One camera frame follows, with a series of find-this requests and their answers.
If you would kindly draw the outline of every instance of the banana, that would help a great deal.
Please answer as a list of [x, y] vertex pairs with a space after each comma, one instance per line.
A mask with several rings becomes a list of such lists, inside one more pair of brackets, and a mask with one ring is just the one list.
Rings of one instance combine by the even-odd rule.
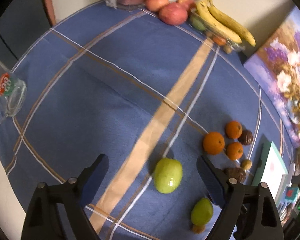
[[233, 30], [240, 36], [240, 38], [245, 39], [247, 42], [249, 42], [251, 46], [254, 47], [256, 45], [256, 41], [254, 40], [252, 34], [245, 27], [243, 27], [240, 23], [236, 22], [230, 16], [217, 9], [213, 5], [212, 0], [209, 0], [209, 2], [210, 6], [208, 6], [208, 10], [216, 20], [221, 22], [229, 29]]
[[209, 12], [206, 0], [201, 0], [196, 4], [197, 11], [199, 16], [207, 22], [210, 28], [216, 30], [219, 34], [221, 34], [225, 38], [229, 38], [230, 40], [241, 43], [239, 35], [234, 31], [230, 30], [228, 27], [224, 26], [222, 23], [218, 22]]

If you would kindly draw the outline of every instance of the red and green logo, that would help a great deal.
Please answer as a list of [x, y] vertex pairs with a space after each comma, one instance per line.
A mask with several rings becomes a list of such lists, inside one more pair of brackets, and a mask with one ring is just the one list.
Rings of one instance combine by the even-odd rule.
[[10, 95], [13, 90], [13, 80], [8, 73], [3, 74], [0, 77], [0, 95], [5, 97]]

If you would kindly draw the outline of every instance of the fruit bowl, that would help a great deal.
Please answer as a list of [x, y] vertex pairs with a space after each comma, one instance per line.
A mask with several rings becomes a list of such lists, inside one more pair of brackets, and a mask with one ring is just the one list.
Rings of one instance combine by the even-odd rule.
[[240, 45], [229, 38], [225, 38], [222, 34], [218, 33], [213, 26], [197, 14], [196, 8], [192, 8], [190, 11], [189, 24], [197, 31], [200, 31], [202, 34], [212, 39], [217, 45], [222, 46], [226, 53], [230, 53], [232, 50], [245, 50], [245, 46]]

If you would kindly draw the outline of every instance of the white floor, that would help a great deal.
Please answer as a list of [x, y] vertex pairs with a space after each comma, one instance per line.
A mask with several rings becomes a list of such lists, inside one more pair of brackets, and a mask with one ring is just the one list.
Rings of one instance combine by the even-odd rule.
[[0, 227], [9, 240], [21, 238], [25, 216], [0, 162]]

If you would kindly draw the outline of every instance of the glass cup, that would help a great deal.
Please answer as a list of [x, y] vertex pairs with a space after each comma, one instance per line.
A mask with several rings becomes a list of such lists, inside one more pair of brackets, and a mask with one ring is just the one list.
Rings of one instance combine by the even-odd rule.
[[26, 83], [0, 61], [0, 124], [7, 117], [14, 117], [26, 97]]

